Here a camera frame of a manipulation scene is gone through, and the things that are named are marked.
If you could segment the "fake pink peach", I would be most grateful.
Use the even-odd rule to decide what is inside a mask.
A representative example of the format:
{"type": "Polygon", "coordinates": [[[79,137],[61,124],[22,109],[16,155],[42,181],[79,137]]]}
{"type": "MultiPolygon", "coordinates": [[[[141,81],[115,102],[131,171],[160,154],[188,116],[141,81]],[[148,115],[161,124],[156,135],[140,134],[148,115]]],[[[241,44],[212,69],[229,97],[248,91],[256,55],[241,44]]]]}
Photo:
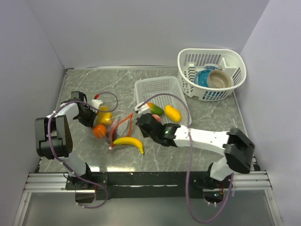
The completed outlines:
{"type": "Polygon", "coordinates": [[[160,122],[160,123],[162,122],[161,117],[160,117],[159,115],[153,114],[152,117],[153,117],[154,119],[156,119],[156,121],[158,121],[158,122],[160,122]]]}

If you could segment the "fake green orange mango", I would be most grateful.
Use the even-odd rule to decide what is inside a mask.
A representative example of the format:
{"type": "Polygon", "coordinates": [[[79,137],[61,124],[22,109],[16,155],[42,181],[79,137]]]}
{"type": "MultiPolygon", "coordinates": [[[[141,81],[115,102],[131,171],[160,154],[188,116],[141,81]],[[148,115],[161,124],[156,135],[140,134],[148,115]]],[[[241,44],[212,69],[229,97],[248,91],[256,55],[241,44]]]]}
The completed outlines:
{"type": "Polygon", "coordinates": [[[149,107],[151,114],[155,114],[158,116],[162,116],[164,114],[164,110],[159,106],[155,105],[154,103],[148,102],[147,106],[149,107]]]}

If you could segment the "clear zip top bag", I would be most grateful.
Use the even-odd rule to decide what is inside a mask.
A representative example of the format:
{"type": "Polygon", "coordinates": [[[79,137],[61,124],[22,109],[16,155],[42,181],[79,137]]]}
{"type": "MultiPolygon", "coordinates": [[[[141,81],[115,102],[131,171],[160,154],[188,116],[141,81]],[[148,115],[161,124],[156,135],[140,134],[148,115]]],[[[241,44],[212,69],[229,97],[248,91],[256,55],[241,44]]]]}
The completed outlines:
{"type": "MultiPolygon", "coordinates": [[[[125,118],[122,118],[121,116],[119,116],[118,119],[118,124],[115,126],[115,129],[117,129],[117,138],[121,138],[121,137],[128,137],[130,136],[131,132],[132,132],[132,119],[133,119],[133,113],[130,113],[128,116],[126,116],[125,118]]],[[[108,150],[111,150],[114,147],[113,142],[111,142],[111,144],[108,147],[108,150]]]]}

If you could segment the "fake yellow banana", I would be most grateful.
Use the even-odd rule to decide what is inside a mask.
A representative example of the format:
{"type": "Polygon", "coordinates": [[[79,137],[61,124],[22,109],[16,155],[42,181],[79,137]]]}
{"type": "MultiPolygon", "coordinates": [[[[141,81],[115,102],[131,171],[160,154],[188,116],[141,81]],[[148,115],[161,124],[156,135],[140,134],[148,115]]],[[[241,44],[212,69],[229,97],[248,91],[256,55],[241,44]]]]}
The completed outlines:
{"type": "Polygon", "coordinates": [[[143,143],[134,137],[121,137],[113,141],[114,145],[132,145],[136,147],[141,154],[144,154],[143,143]]]}

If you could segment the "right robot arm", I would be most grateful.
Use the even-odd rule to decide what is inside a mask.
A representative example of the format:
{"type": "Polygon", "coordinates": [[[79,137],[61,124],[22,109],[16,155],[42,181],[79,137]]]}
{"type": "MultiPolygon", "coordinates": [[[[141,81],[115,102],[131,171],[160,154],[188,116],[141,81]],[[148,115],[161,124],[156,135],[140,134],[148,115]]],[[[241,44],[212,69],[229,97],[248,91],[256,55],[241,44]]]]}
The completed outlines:
{"type": "Polygon", "coordinates": [[[220,132],[191,129],[174,123],[162,124],[149,113],[137,118],[136,125],[144,137],[162,146],[199,148],[221,155],[208,168],[206,183],[210,187],[217,187],[232,173],[251,171],[255,145],[238,128],[220,132]]]}

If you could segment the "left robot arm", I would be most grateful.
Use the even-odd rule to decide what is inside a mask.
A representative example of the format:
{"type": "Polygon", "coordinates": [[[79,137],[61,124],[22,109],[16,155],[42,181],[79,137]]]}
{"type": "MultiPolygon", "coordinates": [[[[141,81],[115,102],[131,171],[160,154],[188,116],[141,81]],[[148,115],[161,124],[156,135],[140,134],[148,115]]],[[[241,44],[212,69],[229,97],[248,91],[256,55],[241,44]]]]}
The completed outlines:
{"type": "Polygon", "coordinates": [[[37,154],[49,160],[57,160],[68,173],[68,181],[81,189],[89,189],[93,185],[94,178],[88,164],[72,151],[73,141],[69,122],[78,120],[88,128],[93,126],[96,111],[86,103],[87,96],[74,91],[71,98],[62,102],[57,111],[35,120],[37,154]]]}

